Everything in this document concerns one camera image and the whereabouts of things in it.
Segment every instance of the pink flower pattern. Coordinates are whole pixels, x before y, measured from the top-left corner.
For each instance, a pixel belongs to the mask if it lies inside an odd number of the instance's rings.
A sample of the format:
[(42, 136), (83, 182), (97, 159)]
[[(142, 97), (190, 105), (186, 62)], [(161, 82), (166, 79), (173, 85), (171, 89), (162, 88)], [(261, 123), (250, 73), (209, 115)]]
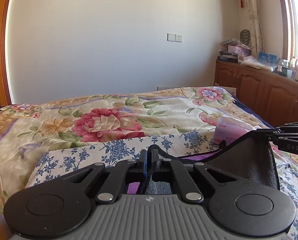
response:
[(215, 102), (217, 100), (223, 100), (222, 92), (211, 88), (197, 88), (196, 96), (202, 97), (205, 100)]
[(133, 117), (134, 113), (121, 112), (117, 108), (95, 108), (74, 121), (72, 131), (82, 137), (82, 142), (108, 142), (145, 136), (139, 132), (141, 125)]
[(201, 112), (199, 114), (199, 118), (203, 121), (206, 122), (210, 125), (216, 126), (218, 121), (219, 121), (219, 117), (215, 117), (212, 114), (206, 114), (205, 112)]
[(30, 116), (33, 118), (39, 118), (41, 116), (41, 112), (31, 112)]

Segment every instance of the wall socket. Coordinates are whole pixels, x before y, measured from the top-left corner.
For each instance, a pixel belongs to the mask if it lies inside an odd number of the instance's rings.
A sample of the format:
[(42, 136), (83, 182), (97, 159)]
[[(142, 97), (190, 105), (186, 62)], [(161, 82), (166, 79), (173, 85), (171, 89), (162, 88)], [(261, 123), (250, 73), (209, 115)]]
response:
[(182, 35), (176, 34), (176, 42), (182, 42)]
[(167, 41), (182, 42), (182, 35), (181, 34), (168, 33), (167, 34)]

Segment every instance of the purple fabric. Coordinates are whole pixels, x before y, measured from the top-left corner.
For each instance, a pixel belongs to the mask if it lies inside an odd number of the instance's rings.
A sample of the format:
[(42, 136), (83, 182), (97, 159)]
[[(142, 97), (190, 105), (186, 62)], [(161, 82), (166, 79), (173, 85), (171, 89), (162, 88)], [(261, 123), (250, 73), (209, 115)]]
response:
[(139, 185), (140, 185), (140, 182), (130, 183), (130, 184), (129, 184), (129, 187), (128, 187), (127, 194), (136, 194)]
[(203, 155), (198, 155), (198, 156), (191, 156), (191, 157), (186, 157), (186, 158), (182, 158), (182, 159), (200, 161), (200, 160), (203, 160), (205, 158), (208, 158), (208, 157), (214, 155), (215, 153), (217, 153), (217, 152), (209, 153), (209, 154), (203, 154)]

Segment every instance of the bed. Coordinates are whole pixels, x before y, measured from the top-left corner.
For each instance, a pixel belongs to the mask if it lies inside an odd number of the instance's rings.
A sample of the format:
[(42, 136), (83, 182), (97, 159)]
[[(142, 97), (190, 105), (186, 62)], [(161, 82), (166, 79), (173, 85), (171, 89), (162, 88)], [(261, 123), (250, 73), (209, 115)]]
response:
[[(159, 144), (175, 157), (217, 150), (215, 125), (227, 115), (270, 125), (219, 87), (177, 88), (130, 95), (93, 95), (42, 105), (12, 105), (0, 113), (0, 239), (10, 232), (6, 200), (25, 187), (104, 162), (137, 158)], [(298, 211), (298, 156), (275, 151), (280, 190)], [(289, 235), (298, 240), (298, 217)]]

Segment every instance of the blue floral sheet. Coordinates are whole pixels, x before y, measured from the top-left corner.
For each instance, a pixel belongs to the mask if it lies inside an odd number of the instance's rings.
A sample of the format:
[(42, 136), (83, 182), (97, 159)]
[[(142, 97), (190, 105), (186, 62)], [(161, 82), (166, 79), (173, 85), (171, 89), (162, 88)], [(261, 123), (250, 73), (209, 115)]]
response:
[[(211, 129), (181, 134), (130, 138), (96, 143), (81, 148), (47, 152), (37, 163), (29, 178), (27, 187), (49, 181), (95, 162), (104, 162), (106, 166), (114, 166), (121, 160), (137, 159), (140, 156), (140, 151), (148, 148), (151, 144), (158, 145), (165, 152), (175, 157), (217, 150), (218, 146), (212, 143), (213, 132)], [(298, 173), (283, 156), (276, 153), (274, 155), (281, 191), (292, 198), (297, 208), (297, 217), (291, 226), (289, 236), (294, 240), (298, 240)]]

